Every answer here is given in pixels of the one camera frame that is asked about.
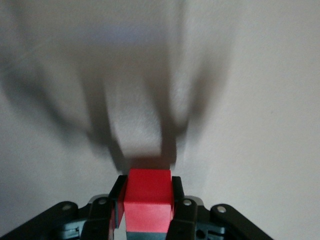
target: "white wall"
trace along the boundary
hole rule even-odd
[[[186,194],[274,239],[319,238],[317,1],[0,4],[0,235],[110,191],[120,172],[87,135],[105,86],[126,157],[158,155],[161,122],[188,123],[171,166]]]

